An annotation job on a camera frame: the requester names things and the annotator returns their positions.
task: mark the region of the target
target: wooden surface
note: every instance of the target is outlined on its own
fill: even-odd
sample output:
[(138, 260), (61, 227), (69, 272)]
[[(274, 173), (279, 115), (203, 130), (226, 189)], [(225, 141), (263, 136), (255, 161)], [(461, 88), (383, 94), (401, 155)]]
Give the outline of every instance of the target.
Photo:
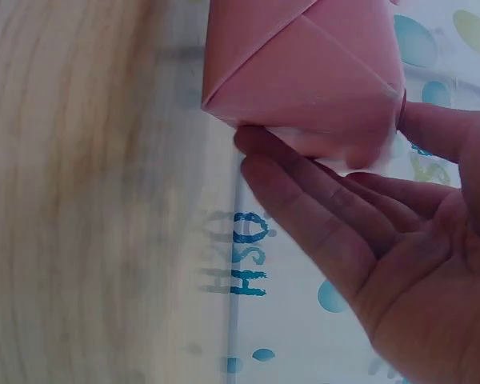
[(228, 268), (203, 226), (228, 233), (206, 218), (236, 154), (198, 109), (207, 8), (0, 0), (0, 384), (223, 381), (228, 295), (199, 271)]

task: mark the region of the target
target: blue dot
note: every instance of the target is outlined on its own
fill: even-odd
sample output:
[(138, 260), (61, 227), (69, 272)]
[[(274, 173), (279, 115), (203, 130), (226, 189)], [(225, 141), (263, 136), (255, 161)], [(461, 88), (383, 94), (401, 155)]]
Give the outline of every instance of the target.
[(227, 373), (237, 374), (243, 369), (243, 361), (240, 358), (227, 358)]
[(268, 362), (269, 360), (275, 358), (275, 353), (266, 348), (261, 348), (253, 353), (253, 358), (259, 362)]
[(423, 25), (397, 14), (394, 16), (394, 31), (404, 63), (424, 68), (435, 65), (439, 56), (438, 44)]
[(318, 302), (324, 310), (333, 314), (339, 314), (348, 308), (345, 299), (328, 281), (325, 281), (318, 290)]
[(436, 106), (451, 106), (450, 92), (444, 84), (440, 82), (428, 82), (423, 87), (423, 102), (435, 104)]

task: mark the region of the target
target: green circle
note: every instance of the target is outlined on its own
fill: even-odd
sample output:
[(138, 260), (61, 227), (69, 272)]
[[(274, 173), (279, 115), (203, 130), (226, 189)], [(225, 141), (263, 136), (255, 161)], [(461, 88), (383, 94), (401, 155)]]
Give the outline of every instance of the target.
[(454, 13), (457, 32), (469, 48), (480, 54), (480, 17), (467, 10)]

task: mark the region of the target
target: pink paper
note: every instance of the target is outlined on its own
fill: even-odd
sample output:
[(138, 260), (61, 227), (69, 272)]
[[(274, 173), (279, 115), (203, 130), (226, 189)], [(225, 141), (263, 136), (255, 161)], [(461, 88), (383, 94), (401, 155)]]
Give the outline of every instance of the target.
[(203, 109), (233, 127), (371, 162), (403, 93), (387, 0), (211, 0)]

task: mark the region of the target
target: pink origami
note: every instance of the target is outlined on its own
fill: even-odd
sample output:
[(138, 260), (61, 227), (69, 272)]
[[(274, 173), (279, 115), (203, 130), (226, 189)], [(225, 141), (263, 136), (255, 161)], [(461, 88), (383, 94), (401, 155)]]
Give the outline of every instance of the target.
[(203, 109), (307, 156), (373, 161), (403, 70), (387, 0), (211, 0)]

